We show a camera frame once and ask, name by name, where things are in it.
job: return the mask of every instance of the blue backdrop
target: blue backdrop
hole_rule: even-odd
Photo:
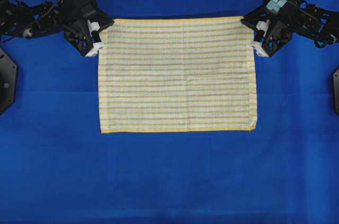
[[[244,15],[262,2],[97,1],[132,18]],[[339,11],[338,0],[307,1]],[[273,59],[256,58],[253,132],[109,135],[100,134],[97,58],[62,34],[3,48],[19,77],[0,116],[1,221],[338,223],[338,45],[319,50],[295,35]]]

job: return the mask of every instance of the cloth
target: cloth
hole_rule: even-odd
[[[101,37],[101,130],[253,130],[253,31],[241,17],[117,19]]]

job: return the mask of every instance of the towel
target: towel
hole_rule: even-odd
[[[242,17],[116,19],[101,32],[102,133],[253,130],[253,31]]]

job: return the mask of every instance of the metal bracket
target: metal bracket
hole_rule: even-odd
[[[0,114],[15,100],[17,66],[0,48]]]
[[[339,69],[333,74],[335,111],[339,114]]]

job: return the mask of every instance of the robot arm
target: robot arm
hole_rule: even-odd
[[[256,32],[252,47],[261,57],[273,57],[293,33],[313,40],[317,48],[339,41],[339,12],[304,0],[264,0],[242,23]]]

